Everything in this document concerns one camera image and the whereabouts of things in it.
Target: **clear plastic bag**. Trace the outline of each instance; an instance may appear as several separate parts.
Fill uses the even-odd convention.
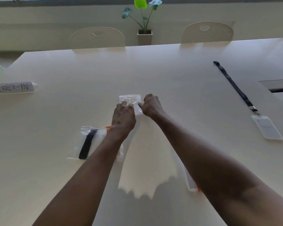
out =
[[[140,94],[128,94],[128,95],[120,95],[119,102],[126,101],[128,104],[133,104],[134,106],[134,112],[136,115],[143,114],[142,109],[139,107],[138,103],[141,101],[141,95]]]
[[[80,129],[79,139],[74,142],[73,149],[69,153],[69,159],[87,159],[104,140],[111,126],[102,128],[93,128],[91,126],[83,126]],[[116,161],[123,162],[125,151],[123,145],[117,153]]]

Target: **lanyard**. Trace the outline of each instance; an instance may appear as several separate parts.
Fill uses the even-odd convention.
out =
[[[239,89],[239,87],[236,85],[236,83],[232,80],[232,78],[227,74],[225,69],[220,66],[220,63],[218,61],[214,61],[214,64],[219,68],[219,70],[222,72],[222,74],[228,79],[230,84],[234,87],[234,89],[237,91],[237,93],[240,95],[240,97],[244,100],[244,102],[247,104],[247,106],[252,110],[257,116],[261,116],[258,110],[253,106],[253,104],[250,102],[250,100],[247,98],[247,96]]]

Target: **id card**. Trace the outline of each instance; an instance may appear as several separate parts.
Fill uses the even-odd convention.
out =
[[[267,116],[252,116],[262,135],[266,139],[283,140],[282,135]]]

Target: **potted plant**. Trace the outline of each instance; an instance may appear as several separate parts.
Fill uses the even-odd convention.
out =
[[[132,9],[130,8],[125,8],[124,12],[122,13],[122,18],[126,19],[127,17],[131,17],[133,20],[135,20],[136,23],[139,24],[139,26],[141,26],[142,29],[138,30],[137,33],[137,40],[139,42],[139,45],[151,45],[152,44],[152,30],[149,30],[148,27],[148,23],[149,23],[149,19],[151,17],[152,11],[157,10],[157,7],[162,3],[161,0],[152,0],[151,2],[149,2],[147,4],[146,0],[134,0],[134,4],[136,6],[136,8],[141,10],[141,17],[142,17],[142,21],[143,23],[140,24],[138,23],[132,16],[130,16],[130,13],[133,12]],[[149,18],[144,17],[143,13],[142,13],[142,9],[146,9],[147,7],[151,7],[152,6],[152,10],[150,13]]]

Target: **window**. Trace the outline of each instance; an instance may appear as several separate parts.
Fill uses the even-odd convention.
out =
[[[232,2],[280,2],[283,0],[162,0],[172,3],[232,3]],[[71,6],[71,5],[126,5],[134,0],[0,0],[0,7]]]

